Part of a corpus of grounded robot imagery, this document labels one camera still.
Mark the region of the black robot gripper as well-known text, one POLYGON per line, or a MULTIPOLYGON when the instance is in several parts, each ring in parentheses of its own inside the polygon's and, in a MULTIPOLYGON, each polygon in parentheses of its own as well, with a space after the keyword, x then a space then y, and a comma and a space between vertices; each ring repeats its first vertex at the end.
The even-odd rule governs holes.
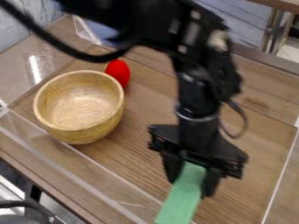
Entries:
POLYGON ((181 173, 182 163, 205 168, 201 184, 202 196, 212 197, 225 176, 240 179, 248 154, 220 134, 220 119, 178 118, 177 124, 152 124, 148 127, 148 148, 162 158, 162 168, 169 183, 181 173))

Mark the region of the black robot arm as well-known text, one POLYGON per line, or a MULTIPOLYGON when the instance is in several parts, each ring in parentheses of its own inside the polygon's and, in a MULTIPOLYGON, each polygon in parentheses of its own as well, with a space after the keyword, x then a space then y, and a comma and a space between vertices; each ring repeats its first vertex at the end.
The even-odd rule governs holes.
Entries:
POLYGON ((213 196, 220 180, 241 178, 248 154, 230 143, 220 121, 222 105, 241 91, 241 76, 230 57, 232 42, 224 19, 196 0, 53 0, 61 10, 97 25, 102 41, 114 47, 92 55, 49 34, 7 0, 0 9, 57 50, 88 62, 106 62, 136 46, 164 53, 177 77, 176 124, 148 128, 150 150, 162 158, 165 176, 174 182, 186 163, 204 168, 200 188, 213 196))

